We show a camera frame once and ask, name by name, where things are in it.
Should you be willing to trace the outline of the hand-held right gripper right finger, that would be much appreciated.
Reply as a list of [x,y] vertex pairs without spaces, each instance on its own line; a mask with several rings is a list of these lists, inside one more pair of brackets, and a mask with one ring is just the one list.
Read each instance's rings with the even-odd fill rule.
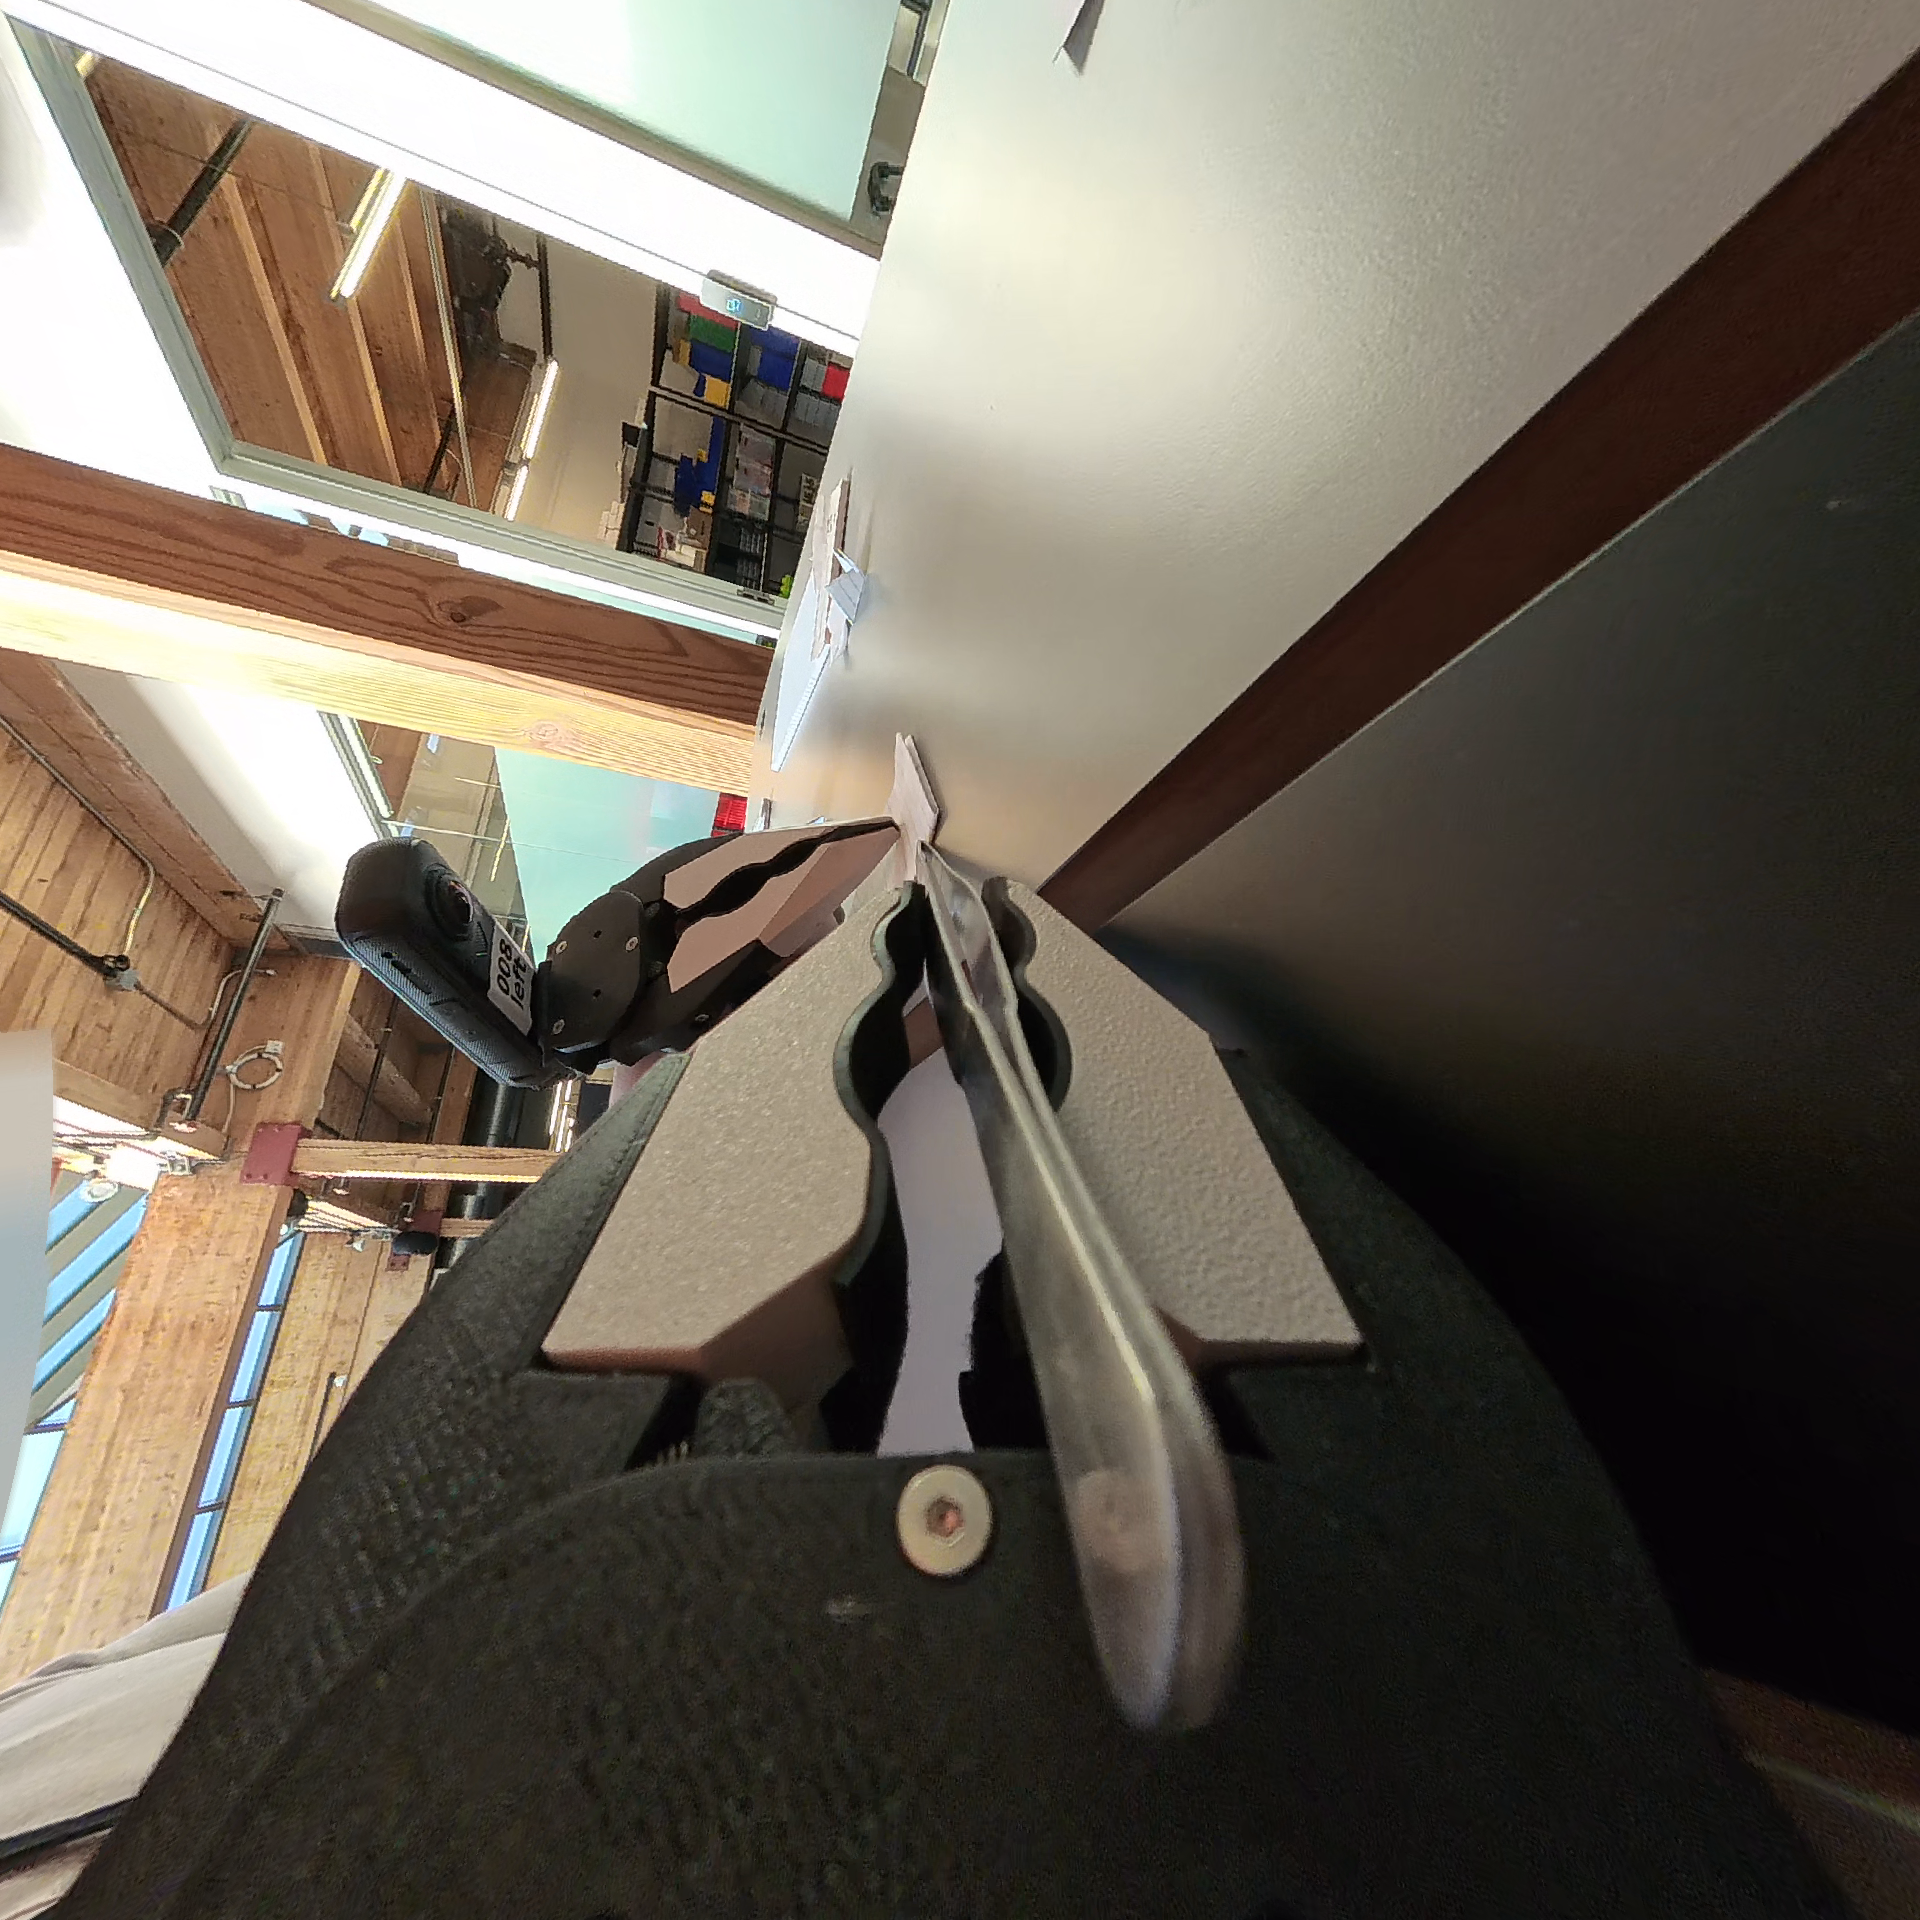
[[1211,1036],[1033,890],[983,897],[1062,1140],[1193,1369],[1353,1357],[1353,1314]]

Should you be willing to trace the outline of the metal tweezers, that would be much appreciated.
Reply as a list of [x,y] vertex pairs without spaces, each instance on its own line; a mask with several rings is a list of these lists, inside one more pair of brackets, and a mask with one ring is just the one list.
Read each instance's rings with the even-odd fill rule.
[[1242,1654],[1233,1470],[1067,1146],[981,885],[933,843],[917,846],[917,882],[929,994],[996,1204],[1094,1652],[1130,1723],[1196,1730]]

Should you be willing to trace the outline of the frosted glass panel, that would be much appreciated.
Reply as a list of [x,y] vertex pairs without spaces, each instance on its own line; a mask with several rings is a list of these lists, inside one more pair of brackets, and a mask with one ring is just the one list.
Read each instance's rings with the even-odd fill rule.
[[923,85],[898,2],[324,4],[577,126],[881,255]]

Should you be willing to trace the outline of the shelves with coloured bins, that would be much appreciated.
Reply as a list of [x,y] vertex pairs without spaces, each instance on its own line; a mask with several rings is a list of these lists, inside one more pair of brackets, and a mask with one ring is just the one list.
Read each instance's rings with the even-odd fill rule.
[[651,370],[622,427],[614,546],[789,596],[852,361],[655,289]]

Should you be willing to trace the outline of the wooden beam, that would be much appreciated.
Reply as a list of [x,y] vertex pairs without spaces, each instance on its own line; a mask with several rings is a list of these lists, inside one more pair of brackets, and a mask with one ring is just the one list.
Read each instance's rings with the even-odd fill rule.
[[3,642],[745,795],[770,654],[3,449]]

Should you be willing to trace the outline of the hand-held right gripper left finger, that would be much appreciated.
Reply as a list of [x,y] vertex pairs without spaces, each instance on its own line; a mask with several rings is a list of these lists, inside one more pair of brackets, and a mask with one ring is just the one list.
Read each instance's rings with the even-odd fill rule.
[[702,1039],[545,1340],[573,1374],[756,1380],[875,1452],[905,1354],[905,1230],[881,1114],[909,1073],[917,885]]

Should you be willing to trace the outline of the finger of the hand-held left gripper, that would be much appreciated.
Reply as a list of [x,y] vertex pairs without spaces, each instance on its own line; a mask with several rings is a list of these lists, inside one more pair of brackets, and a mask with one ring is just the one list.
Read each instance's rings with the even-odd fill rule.
[[731,911],[716,916],[679,916],[677,941],[667,957],[667,988],[690,993],[700,981],[727,969],[753,949],[772,957],[794,957],[820,929],[833,924],[836,907],[847,900],[878,865],[897,853],[898,838],[881,853],[869,846],[834,846],[810,857],[797,871],[770,881]]
[[770,881],[796,873],[817,853],[844,843],[875,843],[884,853],[897,838],[898,828],[890,818],[743,833],[665,871],[659,897],[679,916],[716,916],[735,910]]

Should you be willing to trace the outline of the window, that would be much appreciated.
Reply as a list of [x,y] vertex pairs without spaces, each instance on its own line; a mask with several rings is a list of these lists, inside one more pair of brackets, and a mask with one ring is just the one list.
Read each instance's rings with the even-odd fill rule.
[[[46,1500],[65,1436],[73,1425],[81,1386],[105,1329],[127,1265],[137,1227],[151,1198],[122,1190],[107,1198],[93,1189],[66,1187],[54,1201],[46,1250],[53,1278],[46,1290],[46,1346],[33,1383],[30,1425],[17,1457],[17,1474],[5,1517],[3,1595],[17,1583],[17,1569]],[[169,1558],[161,1583],[164,1614],[203,1595],[210,1563],[222,1541],[234,1485],[255,1419],[261,1387],[279,1340],[300,1265],[300,1225],[307,1196],[295,1190],[279,1227],[265,1271],[254,1284],[237,1355],[213,1431],[198,1485],[187,1506],[182,1543]]]

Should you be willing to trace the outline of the beige shirt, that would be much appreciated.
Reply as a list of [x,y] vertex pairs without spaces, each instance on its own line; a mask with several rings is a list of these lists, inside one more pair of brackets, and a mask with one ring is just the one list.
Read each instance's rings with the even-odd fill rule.
[[54,1907],[105,1844],[215,1666],[246,1574],[3,1694],[3,1915]]

